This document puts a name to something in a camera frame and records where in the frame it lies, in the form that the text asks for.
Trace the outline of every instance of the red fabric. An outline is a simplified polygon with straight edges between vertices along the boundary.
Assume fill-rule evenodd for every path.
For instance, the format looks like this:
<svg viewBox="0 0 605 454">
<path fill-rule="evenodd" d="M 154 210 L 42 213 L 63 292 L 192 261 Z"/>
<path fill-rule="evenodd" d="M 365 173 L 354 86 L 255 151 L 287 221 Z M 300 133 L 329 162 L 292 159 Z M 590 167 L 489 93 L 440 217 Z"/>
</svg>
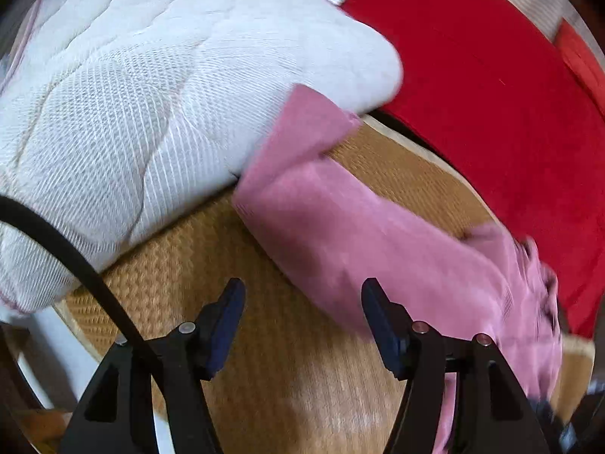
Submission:
<svg viewBox="0 0 605 454">
<path fill-rule="evenodd" d="M 384 108 L 473 184 L 559 277 L 591 337 L 605 289 L 605 124 L 559 52 L 506 0 L 348 0 L 386 36 L 403 85 Z"/>
<path fill-rule="evenodd" d="M 590 48 L 566 20 L 561 21 L 555 46 L 578 83 L 605 117 L 605 72 Z"/>
</svg>

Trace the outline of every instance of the metal screw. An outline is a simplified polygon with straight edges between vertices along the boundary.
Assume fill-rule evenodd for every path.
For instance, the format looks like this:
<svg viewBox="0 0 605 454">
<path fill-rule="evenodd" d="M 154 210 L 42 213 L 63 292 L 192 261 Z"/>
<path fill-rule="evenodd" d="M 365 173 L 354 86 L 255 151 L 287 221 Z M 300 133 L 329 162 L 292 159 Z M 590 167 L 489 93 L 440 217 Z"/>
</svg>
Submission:
<svg viewBox="0 0 605 454">
<path fill-rule="evenodd" d="M 126 343 L 128 343 L 128 339 L 124 338 L 124 335 L 122 333 L 119 333 L 116 336 L 116 344 L 119 344 L 120 346 L 124 346 Z"/>
<path fill-rule="evenodd" d="M 414 321 L 412 323 L 412 329 L 419 335 L 423 335 L 424 333 L 428 333 L 428 330 L 430 330 L 431 327 L 424 321 Z"/>
<path fill-rule="evenodd" d="M 485 333 L 479 333 L 475 336 L 475 339 L 477 340 L 477 343 L 483 346 L 489 346 L 493 343 L 492 339 Z"/>
<path fill-rule="evenodd" d="M 179 327 L 178 327 L 178 332 L 183 334 L 183 335 L 188 335 L 190 333 L 193 333 L 193 331 L 195 331 L 195 323 L 192 323 L 191 321 L 187 321 L 185 323 L 182 323 Z"/>
</svg>

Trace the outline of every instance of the white floor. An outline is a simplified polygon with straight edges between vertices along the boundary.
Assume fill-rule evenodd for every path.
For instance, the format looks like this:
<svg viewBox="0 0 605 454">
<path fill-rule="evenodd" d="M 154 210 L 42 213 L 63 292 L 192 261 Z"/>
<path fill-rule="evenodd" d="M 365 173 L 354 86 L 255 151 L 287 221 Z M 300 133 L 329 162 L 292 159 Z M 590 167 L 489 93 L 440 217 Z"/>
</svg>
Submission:
<svg viewBox="0 0 605 454">
<path fill-rule="evenodd" d="M 14 324 L 29 329 L 19 366 L 46 408 L 73 411 L 97 368 L 96 360 L 52 308 Z M 160 454 L 173 454 L 168 424 L 155 416 Z"/>
</svg>

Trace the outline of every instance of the pink cloth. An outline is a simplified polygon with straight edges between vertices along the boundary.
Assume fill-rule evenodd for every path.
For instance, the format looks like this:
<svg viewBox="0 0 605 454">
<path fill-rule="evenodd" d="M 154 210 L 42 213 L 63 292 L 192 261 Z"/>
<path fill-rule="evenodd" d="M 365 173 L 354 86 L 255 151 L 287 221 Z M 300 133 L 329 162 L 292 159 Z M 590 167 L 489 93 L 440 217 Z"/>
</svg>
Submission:
<svg viewBox="0 0 605 454">
<path fill-rule="evenodd" d="M 376 277 L 389 299 L 441 334 L 492 336 L 526 394 L 547 398 L 561 365 L 557 279 L 533 241 L 496 224 L 458 241 L 375 195 L 323 152 L 359 126 L 323 95 L 297 85 L 235 191 L 242 220 L 271 259 L 342 326 L 369 334 L 361 285 Z M 448 377 L 434 452 L 455 401 Z"/>
</svg>

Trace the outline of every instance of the white pillow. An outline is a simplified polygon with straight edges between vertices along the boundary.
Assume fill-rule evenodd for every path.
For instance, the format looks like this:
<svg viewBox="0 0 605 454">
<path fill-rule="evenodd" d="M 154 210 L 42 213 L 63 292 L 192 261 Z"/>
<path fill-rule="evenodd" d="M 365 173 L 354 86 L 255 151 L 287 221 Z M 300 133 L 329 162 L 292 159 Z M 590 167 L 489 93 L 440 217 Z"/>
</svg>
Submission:
<svg viewBox="0 0 605 454">
<path fill-rule="evenodd" d="M 98 270 L 234 183 L 292 84 L 363 112 L 402 75 L 325 0 L 41 0 L 34 18 L 0 96 L 0 191 Z M 4 315 L 76 285 L 0 227 Z"/>
</svg>

